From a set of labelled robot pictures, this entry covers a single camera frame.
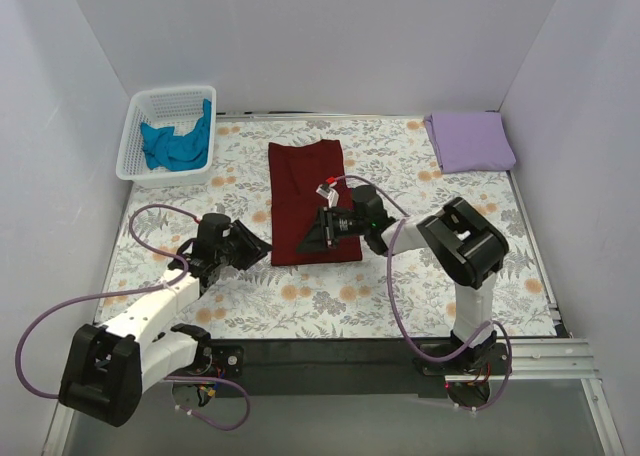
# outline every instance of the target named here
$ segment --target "white backdrop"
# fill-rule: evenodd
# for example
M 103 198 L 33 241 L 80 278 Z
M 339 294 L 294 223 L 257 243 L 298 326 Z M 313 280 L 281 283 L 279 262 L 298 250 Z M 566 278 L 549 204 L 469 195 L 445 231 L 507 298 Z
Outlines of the white backdrop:
M 562 315 L 640 454 L 640 0 L 558 0 L 503 106 Z
M 125 90 L 219 110 L 497 109 L 555 0 L 77 0 Z
M 0 0 L 0 454 L 40 454 L 54 403 L 20 386 L 18 338 L 46 308 L 99 291 L 127 184 L 115 159 L 128 98 L 74 0 Z M 45 321 L 24 367 L 57 393 L 95 304 Z

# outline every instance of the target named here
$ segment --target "blue cloth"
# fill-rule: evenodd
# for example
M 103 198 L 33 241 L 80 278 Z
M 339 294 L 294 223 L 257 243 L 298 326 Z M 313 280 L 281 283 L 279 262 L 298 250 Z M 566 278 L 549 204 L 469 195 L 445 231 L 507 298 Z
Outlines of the blue cloth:
M 152 128 L 147 123 L 140 124 L 144 144 L 142 151 L 149 169 L 164 166 L 170 171 L 199 169 L 207 164 L 209 152 L 209 131 L 211 128 L 211 101 L 202 103 L 204 115 L 198 120 L 193 131 L 184 136 L 175 136 L 175 128 Z

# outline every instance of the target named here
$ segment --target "purple cloth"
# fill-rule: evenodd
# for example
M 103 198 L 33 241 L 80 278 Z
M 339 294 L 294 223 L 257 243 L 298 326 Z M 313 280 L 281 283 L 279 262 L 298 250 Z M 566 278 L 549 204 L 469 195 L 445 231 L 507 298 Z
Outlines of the purple cloth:
M 507 171 L 516 164 L 500 113 L 433 113 L 424 123 L 443 173 Z

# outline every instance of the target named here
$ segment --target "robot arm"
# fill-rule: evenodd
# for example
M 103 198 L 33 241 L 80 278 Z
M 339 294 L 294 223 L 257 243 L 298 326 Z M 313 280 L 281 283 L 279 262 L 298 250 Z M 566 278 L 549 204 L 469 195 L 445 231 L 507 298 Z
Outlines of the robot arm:
M 318 193 L 332 194 L 328 185 L 323 186 Z M 373 252 L 386 255 L 399 222 L 388 216 L 373 186 L 352 189 L 352 197 L 352 211 L 320 208 L 298 251 L 324 251 L 337 247 L 340 239 L 362 235 Z M 335 197 L 329 201 L 330 205 L 335 204 Z M 433 251 L 455 283 L 456 321 L 451 340 L 453 346 L 460 346 L 482 323 L 492 318 L 496 273 L 502 269 L 509 245 L 500 231 L 467 201 L 457 197 L 436 215 L 408 218 L 396 238 L 393 253 L 422 248 Z M 478 364 L 480 353 L 490 349 L 493 343 L 495 332 L 487 327 L 471 343 L 468 364 Z M 476 347 L 482 351 L 474 353 Z
M 205 330 L 185 324 L 169 329 L 170 322 L 217 281 L 222 268 L 246 270 L 269 251 L 271 246 L 240 221 L 204 215 L 197 237 L 178 249 L 189 275 L 141 297 L 100 326 L 86 324 L 76 332 L 58 400 L 112 426 L 124 424 L 144 391 L 180 368 L 197 368 L 210 351 Z M 181 272 L 181 263 L 173 260 L 163 279 Z

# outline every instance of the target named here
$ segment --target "floral pattern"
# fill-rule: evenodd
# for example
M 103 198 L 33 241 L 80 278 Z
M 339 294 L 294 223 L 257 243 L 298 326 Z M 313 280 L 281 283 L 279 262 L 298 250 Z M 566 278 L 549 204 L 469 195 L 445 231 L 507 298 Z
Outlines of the floral pattern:
M 555 335 L 546 289 L 508 174 L 443 175 L 421 121 L 221 123 L 209 182 L 181 188 L 134 186 L 127 219 L 135 209 L 161 202 L 199 215 L 225 213 L 270 241 L 268 143 L 303 146 L 323 138 L 340 140 L 348 173 L 375 181 L 409 213 L 435 213 L 455 196 L 466 198 L 505 234 L 511 247 L 495 289 L 494 317 L 512 335 Z M 136 230 L 150 244 L 175 252 L 195 236 L 196 226 L 180 214 L 151 210 L 140 215 Z M 364 242 L 362 249 L 361 262 L 272 267 L 267 257 L 246 272 L 226 268 L 218 283 L 176 322 L 202 326 L 215 338 L 398 337 L 386 294 L 385 258 L 373 254 Z M 167 262 L 138 246 L 125 221 L 109 289 L 152 285 Z M 398 309 L 409 333 L 447 336 L 456 314 L 453 283 L 431 251 L 395 257 L 393 273 Z M 103 300 L 98 320 L 115 316 L 136 298 Z

